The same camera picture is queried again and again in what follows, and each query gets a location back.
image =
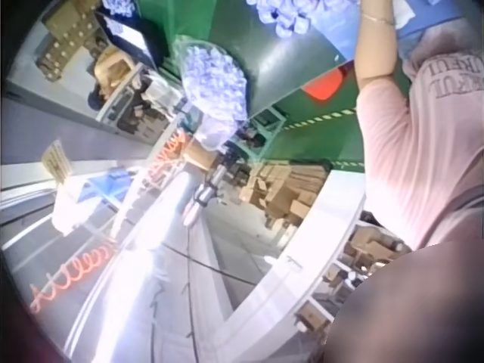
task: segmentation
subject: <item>clear plastic bag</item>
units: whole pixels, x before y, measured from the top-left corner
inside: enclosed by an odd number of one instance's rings
[[[206,150],[215,151],[227,142],[237,129],[237,121],[214,119],[204,115],[202,124],[195,132],[194,137]]]
[[[234,58],[209,42],[177,36],[174,44],[188,100],[219,120],[247,120],[247,79]]]

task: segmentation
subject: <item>yellow-black striped tape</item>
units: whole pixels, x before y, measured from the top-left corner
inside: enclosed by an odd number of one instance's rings
[[[364,163],[357,163],[354,161],[333,161],[333,164],[339,167],[343,168],[356,168],[356,167],[361,167],[364,168],[365,164]]]
[[[320,123],[320,122],[323,122],[323,121],[329,121],[329,120],[332,120],[332,119],[340,119],[344,116],[350,116],[350,115],[354,115],[354,114],[356,114],[356,107],[349,108],[349,109],[346,109],[346,110],[341,110],[341,111],[338,111],[338,112],[332,112],[332,113],[329,113],[327,115],[312,117],[311,119],[307,119],[306,121],[299,121],[298,123],[293,123],[292,125],[285,126],[282,129],[284,131],[293,130],[293,129],[300,129],[302,127],[314,125],[316,123]]]

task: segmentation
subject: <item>paper sign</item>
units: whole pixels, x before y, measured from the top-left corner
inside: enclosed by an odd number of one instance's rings
[[[44,152],[42,155],[42,165],[59,184],[63,184],[72,172],[70,161],[67,159],[59,140],[54,141]]]

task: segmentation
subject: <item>bracelet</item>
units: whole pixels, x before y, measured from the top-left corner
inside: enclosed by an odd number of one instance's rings
[[[394,20],[389,21],[387,19],[379,19],[377,17],[372,17],[368,14],[365,14],[363,11],[361,12],[361,16],[367,18],[368,20],[374,21],[375,23],[380,23],[380,24],[384,24],[384,25],[388,25],[388,26],[395,26],[396,25]]]

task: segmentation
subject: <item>orange coiled cable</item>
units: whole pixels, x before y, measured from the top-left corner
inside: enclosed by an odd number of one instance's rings
[[[60,284],[50,274],[45,274],[48,279],[47,286],[50,287],[51,293],[46,294],[40,291],[35,285],[31,284],[33,301],[30,304],[30,311],[33,314],[38,314],[42,309],[41,301],[52,301],[57,296],[59,290],[68,289],[73,282],[77,282],[91,272],[94,268],[97,268],[107,262],[114,255],[114,247],[111,245],[101,246],[94,248],[88,253],[83,253],[82,258],[74,257],[67,264],[60,265],[57,272],[60,272],[65,279],[64,284]],[[77,276],[73,276],[69,267],[77,271]]]

